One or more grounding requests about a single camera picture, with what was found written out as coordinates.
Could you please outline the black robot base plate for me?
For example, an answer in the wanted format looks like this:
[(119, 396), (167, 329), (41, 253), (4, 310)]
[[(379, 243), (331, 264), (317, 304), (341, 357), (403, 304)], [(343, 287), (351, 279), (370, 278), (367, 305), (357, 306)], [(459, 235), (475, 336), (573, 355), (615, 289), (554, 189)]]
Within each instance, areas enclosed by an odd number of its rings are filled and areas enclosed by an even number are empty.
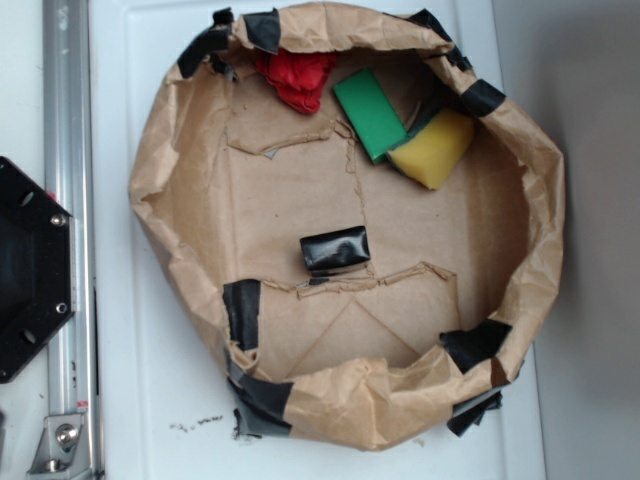
[(1, 159), (1, 382), (13, 381), (71, 317), (72, 216)]

